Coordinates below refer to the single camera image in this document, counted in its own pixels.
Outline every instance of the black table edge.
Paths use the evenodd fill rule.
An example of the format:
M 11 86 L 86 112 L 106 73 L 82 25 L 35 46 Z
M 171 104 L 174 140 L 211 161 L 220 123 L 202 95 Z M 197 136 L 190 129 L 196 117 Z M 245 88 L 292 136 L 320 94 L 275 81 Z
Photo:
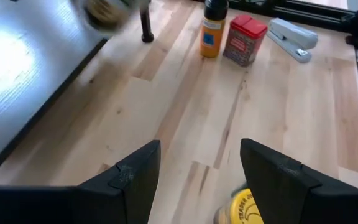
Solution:
M 12 151 L 19 145 L 24 137 L 35 126 L 37 121 L 48 111 L 48 109 L 55 103 L 60 95 L 67 89 L 67 87 L 75 80 L 75 78 L 83 71 L 83 69 L 90 63 L 93 57 L 100 51 L 107 39 L 102 39 L 92 51 L 78 64 L 78 66 L 70 73 L 68 78 L 57 88 L 51 97 L 40 107 L 40 109 L 33 115 L 29 122 L 21 129 L 21 131 L 13 138 L 10 143 L 0 153 L 0 166 L 9 157 Z

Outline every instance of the orange bottle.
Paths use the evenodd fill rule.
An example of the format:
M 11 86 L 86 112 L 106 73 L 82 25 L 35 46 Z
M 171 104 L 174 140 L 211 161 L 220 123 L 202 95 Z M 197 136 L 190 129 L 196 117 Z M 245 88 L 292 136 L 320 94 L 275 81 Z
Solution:
M 205 0 L 204 19 L 201 26 L 200 53 L 202 56 L 209 58 L 218 56 L 228 9 L 227 0 Z

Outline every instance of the black table leg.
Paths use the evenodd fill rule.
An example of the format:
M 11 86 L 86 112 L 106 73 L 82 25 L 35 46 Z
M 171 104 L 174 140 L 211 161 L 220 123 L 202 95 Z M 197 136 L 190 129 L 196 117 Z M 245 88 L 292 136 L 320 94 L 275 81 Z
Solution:
M 140 19 L 142 21 L 142 40 L 145 43 L 151 43 L 154 40 L 154 35 L 152 34 L 152 30 L 150 27 L 150 14 L 149 14 L 149 6 L 140 10 Z

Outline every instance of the yellow jar lid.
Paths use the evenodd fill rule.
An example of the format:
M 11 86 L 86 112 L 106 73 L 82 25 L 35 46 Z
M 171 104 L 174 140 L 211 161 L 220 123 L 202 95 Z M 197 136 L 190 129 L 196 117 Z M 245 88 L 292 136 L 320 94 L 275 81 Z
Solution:
M 230 209 L 231 224 L 263 224 L 250 189 L 240 191 Z

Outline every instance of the red can lid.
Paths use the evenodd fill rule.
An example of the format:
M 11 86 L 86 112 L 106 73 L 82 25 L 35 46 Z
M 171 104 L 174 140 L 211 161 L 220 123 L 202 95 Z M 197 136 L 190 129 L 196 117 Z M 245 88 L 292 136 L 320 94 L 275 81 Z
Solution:
M 264 23 L 248 15 L 237 16 L 230 22 L 230 26 L 254 39 L 262 37 L 267 32 L 267 26 Z

